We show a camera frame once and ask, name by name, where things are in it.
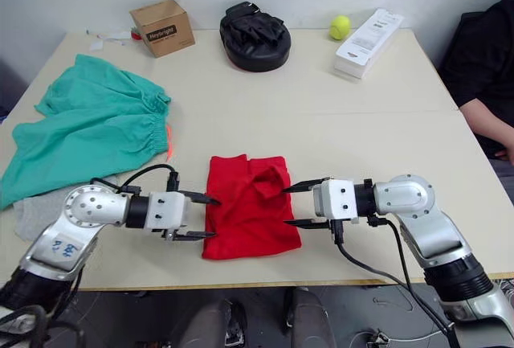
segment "drawstring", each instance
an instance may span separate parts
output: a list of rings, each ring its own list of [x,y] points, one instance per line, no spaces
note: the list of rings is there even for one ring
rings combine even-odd
[[[171,147],[171,126],[168,124],[166,124],[166,133],[168,134],[168,157],[166,161],[169,161],[173,155],[173,148]]]

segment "tennis ball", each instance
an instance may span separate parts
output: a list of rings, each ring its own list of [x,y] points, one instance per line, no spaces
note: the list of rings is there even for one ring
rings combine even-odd
[[[335,40],[342,40],[350,33],[350,19],[346,16],[337,16],[330,23],[328,34]]]

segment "table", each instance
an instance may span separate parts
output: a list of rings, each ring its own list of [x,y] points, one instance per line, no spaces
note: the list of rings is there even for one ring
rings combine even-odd
[[[378,182],[398,174],[419,174],[434,186],[439,206],[455,221],[490,276],[514,275],[514,261],[509,258],[514,208],[412,32],[401,31],[361,82],[331,73],[337,44],[321,31],[293,31],[289,62],[265,74],[241,72],[228,64],[216,34],[197,31],[196,46],[160,59],[151,58],[140,45],[106,43],[103,51],[93,52],[160,84],[173,97],[171,164],[181,173],[181,188],[205,189],[210,156],[243,153],[250,158],[285,156],[292,181],[332,176],[356,181],[371,177]],[[32,106],[72,64],[76,53],[88,53],[90,41],[68,35],[0,126],[4,148],[0,172],[15,151],[10,131],[19,122],[40,118]],[[164,161],[162,154],[150,164]],[[149,174],[141,178],[141,185],[146,192],[162,190],[165,179],[165,173]],[[312,195],[294,194],[293,211],[296,218],[312,217]],[[192,205],[190,214],[189,229],[203,229],[204,207]],[[4,281],[28,243],[13,233],[12,209],[0,216],[0,281]],[[170,244],[158,234],[107,227],[88,261],[82,288],[382,282],[344,260],[328,231],[300,233],[304,246],[299,250],[209,261],[200,257],[201,243]],[[394,238],[387,228],[348,225],[345,239],[357,258],[401,276]],[[422,271],[410,253],[407,264],[412,277],[421,280]]]

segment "red cloth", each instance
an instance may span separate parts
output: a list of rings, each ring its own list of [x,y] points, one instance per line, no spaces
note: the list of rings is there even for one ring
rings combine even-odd
[[[291,197],[282,193],[290,182],[282,157],[212,157],[206,193],[222,204],[207,205],[206,231],[217,235],[204,241],[203,258],[269,256],[299,248],[298,231],[284,223],[293,219]]]

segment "black boxing pad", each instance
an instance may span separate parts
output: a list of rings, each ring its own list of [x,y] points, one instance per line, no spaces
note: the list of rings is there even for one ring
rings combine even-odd
[[[266,72],[288,60],[291,35],[281,19],[262,13],[251,2],[241,2],[225,13],[219,33],[226,54],[237,67]]]

